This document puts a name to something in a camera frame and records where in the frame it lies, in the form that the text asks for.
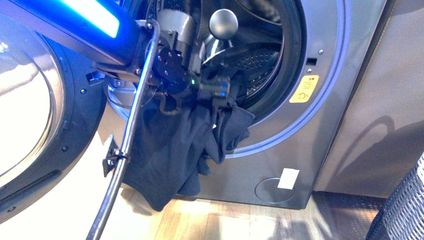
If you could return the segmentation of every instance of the yellow warning label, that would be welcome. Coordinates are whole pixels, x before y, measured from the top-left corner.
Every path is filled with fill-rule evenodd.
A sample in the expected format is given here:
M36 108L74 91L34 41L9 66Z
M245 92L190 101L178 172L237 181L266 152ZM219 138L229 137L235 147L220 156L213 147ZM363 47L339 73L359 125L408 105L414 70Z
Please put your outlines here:
M319 75L307 75L302 77L296 92L294 92L289 102L292 104L299 104L309 101L309 98L311 98L311 95L314 92L319 79Z

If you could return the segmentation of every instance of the blue led light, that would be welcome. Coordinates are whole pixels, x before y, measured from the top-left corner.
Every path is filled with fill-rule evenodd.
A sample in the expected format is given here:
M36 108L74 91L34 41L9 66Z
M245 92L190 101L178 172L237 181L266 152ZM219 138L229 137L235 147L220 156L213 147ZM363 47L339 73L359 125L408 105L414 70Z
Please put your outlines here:
M75 12L90 21L112 38L116 38L119 29L118 19L96 0L61 0Z

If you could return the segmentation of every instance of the screw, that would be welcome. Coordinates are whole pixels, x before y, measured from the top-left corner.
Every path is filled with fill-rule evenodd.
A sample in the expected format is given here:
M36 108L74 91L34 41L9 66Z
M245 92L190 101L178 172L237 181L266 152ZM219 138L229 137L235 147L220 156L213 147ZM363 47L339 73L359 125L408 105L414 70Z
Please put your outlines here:
M16 209L16 207L15 207L15 206L13 206L13 207L9 208L9 209L7 210L7 212L8 212L8 213L13 212L15 209Z

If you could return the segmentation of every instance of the wooden floor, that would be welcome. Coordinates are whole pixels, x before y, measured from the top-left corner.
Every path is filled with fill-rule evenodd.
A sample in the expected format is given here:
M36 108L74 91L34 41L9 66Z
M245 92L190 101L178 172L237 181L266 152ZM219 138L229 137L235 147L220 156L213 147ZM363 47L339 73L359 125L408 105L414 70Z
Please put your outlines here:
M102 142L123 121L108 107L90 147L48 194L0 224L0 239L85 239L109 184ZM364 239L384 200L316 192L304 210L197 199L172 200L162 212L121 188L103 240L356 240Z

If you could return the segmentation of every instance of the washing machine door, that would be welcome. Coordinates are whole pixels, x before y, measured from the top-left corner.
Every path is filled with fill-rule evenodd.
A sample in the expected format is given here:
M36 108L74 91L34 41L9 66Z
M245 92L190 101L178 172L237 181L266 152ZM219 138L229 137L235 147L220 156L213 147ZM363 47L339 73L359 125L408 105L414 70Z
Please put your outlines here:
M92 61L0 14L0 223L50 189L88 147L105 109Z

